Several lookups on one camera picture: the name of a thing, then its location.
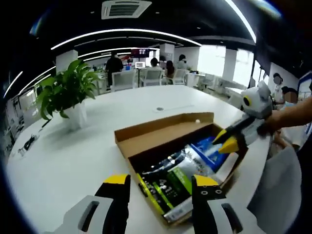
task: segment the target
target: white pillar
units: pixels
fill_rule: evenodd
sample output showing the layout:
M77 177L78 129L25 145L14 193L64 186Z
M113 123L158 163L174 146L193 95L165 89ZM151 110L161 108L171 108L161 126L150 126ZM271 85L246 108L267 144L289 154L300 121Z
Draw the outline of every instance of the white pillar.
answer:
M67 51L64 54L57 56L56 71L57 73L66 71L72 61L78 59L78 52L76 50Z
M235 65L236 65L237 50L226 49L225 61L222 78L228 81L233 81Z
M174 52L175 52L175 45L172 44L162 44L159 46L160 48L160 56L164 56L166 61L173 61L174 60Z

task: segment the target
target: blue package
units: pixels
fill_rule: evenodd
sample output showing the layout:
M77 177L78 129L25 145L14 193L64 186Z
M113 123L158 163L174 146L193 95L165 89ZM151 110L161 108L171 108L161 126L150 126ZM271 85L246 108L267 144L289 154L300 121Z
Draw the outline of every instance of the blue package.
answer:
M195 144L191 144L191 147L214 172L217 172L229 154L220 154L218 149L222 144L213 145L214 139L215 137L213 136L209 137Z

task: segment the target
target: air conditioning vent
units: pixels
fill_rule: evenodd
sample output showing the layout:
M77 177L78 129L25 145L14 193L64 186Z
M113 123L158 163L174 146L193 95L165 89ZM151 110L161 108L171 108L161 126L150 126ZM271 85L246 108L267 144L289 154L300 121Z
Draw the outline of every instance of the air conditioning vent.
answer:
M138 18L152 3L141 0L104 1L102 20L115 18Z

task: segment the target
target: open cardboard box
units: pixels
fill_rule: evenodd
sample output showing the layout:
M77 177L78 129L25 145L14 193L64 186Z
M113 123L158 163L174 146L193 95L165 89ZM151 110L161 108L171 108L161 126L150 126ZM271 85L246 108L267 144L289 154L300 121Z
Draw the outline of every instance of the open cardboard box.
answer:
M214 123L213 113L189 113L116 130L115 141L128 162L133 179L140 187L137 172L146 169L146 165L157 164L169 155L183 149L185 145L210 136L217 136L221 130L222 128ZM237 152L239 155L238 160L227 179L220 185L225 192L230 189L230 178L246 152L247 148ZM168 223L156 210L152 201L149 198L146 198L146 200L156 216L166 225L176 225L191 216L191 212L189 212L179 220Z

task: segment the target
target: white flower pot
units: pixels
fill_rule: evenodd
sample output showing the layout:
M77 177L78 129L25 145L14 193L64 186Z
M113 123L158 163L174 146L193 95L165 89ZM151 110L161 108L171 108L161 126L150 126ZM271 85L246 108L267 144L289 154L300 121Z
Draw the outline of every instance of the white flower pot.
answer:
M64 110L64 113L69 117L63 118L63 122L69 130L75 131L86 126L87 113L84 101Z

